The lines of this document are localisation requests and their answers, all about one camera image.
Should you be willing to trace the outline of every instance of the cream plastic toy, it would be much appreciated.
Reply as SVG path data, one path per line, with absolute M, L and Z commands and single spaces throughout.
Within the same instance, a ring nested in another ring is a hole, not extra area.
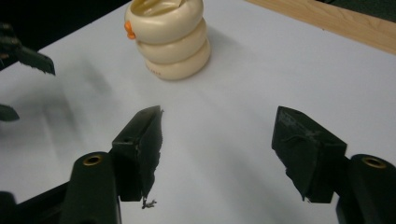
M 203 0 L 133 0 L 125 30 L 136 40 L 148 70 L 163 79 L 198 72 L 210 57 Z

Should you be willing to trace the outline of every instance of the white table surface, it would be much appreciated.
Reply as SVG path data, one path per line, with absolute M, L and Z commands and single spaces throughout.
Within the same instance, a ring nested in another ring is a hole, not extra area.
M 126 37 L 126 5 L 44 48 L 56 77 L 15 63 L 0 73 L 0 190 L 18 203 L 68 181 L 73 162 L 160 105 L 163 147 L 149 195 L 121 203 L 123 223 L 337 223 L 302 202 L 271 149 L 279 105 L 396 164 L 396 57 L 242 0 L 205 0 L 212 45 L 198 74 L 163 81 Z

